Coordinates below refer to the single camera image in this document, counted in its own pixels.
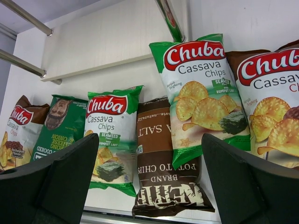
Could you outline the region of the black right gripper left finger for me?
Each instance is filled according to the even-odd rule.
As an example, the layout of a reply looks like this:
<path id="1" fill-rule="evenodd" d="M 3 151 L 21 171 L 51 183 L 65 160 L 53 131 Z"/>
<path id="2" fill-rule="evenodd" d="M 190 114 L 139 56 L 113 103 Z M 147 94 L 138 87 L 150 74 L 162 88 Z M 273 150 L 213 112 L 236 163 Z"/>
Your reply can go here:
<path id="1" fill-rule="evenodd" d="M 99 146 L 97 134 L 0 174 L 2 224 L 78 224 Z"/>

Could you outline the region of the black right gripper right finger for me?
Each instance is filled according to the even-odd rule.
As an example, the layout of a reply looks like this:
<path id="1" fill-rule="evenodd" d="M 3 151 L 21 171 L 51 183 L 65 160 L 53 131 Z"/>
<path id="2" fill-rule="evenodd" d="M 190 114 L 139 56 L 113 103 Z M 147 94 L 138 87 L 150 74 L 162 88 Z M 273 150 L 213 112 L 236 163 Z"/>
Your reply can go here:
<path id="1" fill-rule="evenodd" d="M 211 134 L 202 150 L 223 224 L 297 224 L 299 168 L 286 168 Z"/>

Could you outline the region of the green Real chips bag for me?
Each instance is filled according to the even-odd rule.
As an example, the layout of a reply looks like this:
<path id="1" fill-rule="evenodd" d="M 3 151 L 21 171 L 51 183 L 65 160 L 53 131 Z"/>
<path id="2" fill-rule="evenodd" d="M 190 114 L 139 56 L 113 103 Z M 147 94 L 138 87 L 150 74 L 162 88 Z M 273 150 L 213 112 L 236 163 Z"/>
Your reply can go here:
<path id="1" fill-rule="evenodd" d="M 36 161 L 83 138 L 87 104 L 84 99 L 53 95 L 30 160 Z"/>

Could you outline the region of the brown Kettle chips bag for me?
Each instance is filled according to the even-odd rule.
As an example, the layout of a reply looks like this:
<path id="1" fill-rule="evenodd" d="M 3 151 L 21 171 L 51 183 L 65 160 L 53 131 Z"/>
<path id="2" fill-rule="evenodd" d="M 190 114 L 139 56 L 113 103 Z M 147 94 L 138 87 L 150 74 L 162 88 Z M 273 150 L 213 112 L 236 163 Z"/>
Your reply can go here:
<path id="1" fill-rule="evenodd" d="M 140 189 L 133 216 L 175 216 L 183 210 L 215 209 L 199 185 L 201 159 L 172 166 L 170 104 L 167 97 L 140 103 L 137 111 L 137 173 Z"/>

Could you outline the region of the green Chuba seaweed bag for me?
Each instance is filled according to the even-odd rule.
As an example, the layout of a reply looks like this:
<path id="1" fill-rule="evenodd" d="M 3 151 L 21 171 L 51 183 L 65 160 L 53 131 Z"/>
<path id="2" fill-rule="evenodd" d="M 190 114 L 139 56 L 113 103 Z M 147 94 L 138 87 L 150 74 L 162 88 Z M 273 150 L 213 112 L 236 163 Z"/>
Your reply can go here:
<path id="1" fill-rule="evenodd" d="M 170 103 L 172 165 L 202 155 L 202 137 L 211 134 L 250 150 L 250 130 L 226 59 L 222 34 L 189 42 L 149 45 Z"/>
<path id="2" fill-rule="evenodd" d="M 99 138 L 90 188 L 117 189 L 136 196 L 133 186 L 136 159 L 137 109 L 142 86 L 125 90 L 89 92 L 85 135 Z"/>

